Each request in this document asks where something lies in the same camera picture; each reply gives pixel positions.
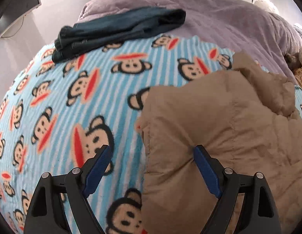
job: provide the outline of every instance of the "purple blanket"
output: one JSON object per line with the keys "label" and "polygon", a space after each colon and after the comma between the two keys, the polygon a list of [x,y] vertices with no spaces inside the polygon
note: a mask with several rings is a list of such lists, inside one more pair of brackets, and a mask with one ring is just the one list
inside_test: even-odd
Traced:
{"label": "purple blanket", "polygon": [[171,31],[180,37],[199,36],[236,52],[245,50],[269,71],[285,74],[295,81],[283,58],[295,53],[302,39],[281,16],[270,14],[241,0],[92,0],[78,22],[123,13],[142,6],[161,6],[186,11],[185,24]]}

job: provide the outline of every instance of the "silver screw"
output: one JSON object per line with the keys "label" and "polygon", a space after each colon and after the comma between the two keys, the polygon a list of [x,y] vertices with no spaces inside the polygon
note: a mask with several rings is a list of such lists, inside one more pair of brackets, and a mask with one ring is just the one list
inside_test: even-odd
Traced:
{"label": "silver screw", "polygon": [[43,173],[42,178],[47,178],[49,176],[49,173]]}
{"label": "silver screw", "polygon": [[74,169],[72,170],[72,173],[73,173],[73,174],[78,174],[78,173],[80,173],[80,168],[74,168]]}
{"label": "silver screw", "polygon": [[263,178],[264,175],[262,173],[256,173],[257,178]]}
{"label": "silver screw", "polygon": [[225,173],[227,174],[232,174],[233,173],[233,170],[231,168],[226,168],[225,169]]}

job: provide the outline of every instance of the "folded brown jacket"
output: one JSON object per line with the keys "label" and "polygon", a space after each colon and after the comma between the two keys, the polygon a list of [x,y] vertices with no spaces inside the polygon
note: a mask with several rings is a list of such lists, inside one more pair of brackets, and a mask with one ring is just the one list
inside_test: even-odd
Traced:
{"label": "folded brown jacket", "polygon": [[[217,200],[193,160],[199,144],[224,167],[265,175],[282,233],[302,218],[302,120],[294,85],[244,53],[233,61],[231,71],[149,92],[139,119],[147,164],[142,218],[149,234],[199,234],[206,224]],[[236,207],[227,233],[238,216]]]}

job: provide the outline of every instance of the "blue gripper pad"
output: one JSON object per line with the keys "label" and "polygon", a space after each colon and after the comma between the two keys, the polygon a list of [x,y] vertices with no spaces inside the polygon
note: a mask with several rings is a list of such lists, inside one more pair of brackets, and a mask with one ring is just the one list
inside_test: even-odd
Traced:
{"label": "blue gripper pad", "polygon": [[107,146],[87,175],[85,188],[82,192],[85,199],[96,191],[99,182],[102,176],[105,174],[108,164],[110,163],[111,157],[111,149],[109,146]]}
{"label": "blue gripper pad", "polygon": [[200,173],[205,181],[205,184],[208,187],[208,190],[211,194],[215,195],[216,198],[222,196],[222,191],[219,187],[219,180],[216,173],[213,171],[211,165],[204,157],[199,147],[194,148],[194,161],[197,164],[197,167],[200,170]]}

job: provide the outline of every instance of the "monkey print blanket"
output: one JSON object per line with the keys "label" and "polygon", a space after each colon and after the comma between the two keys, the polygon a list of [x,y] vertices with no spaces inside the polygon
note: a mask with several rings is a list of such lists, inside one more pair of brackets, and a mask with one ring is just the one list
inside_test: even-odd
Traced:
{"label": "monkey print blanket", "polygon": [[[145,152],[134,123],[148,91],[230,69],[234,52],[196,36],[165,34],[106,45],[58,64],[53,51],[51,44],[38,52],[0,106],[2,215],[22,233],[41,174],[68,173],[107,144],[113,157],[89,204],[106,233],[146,234],[140,214]],[[297,96],[302,115],[299,88]],[[76,234],[65,196],[63,203]]]}

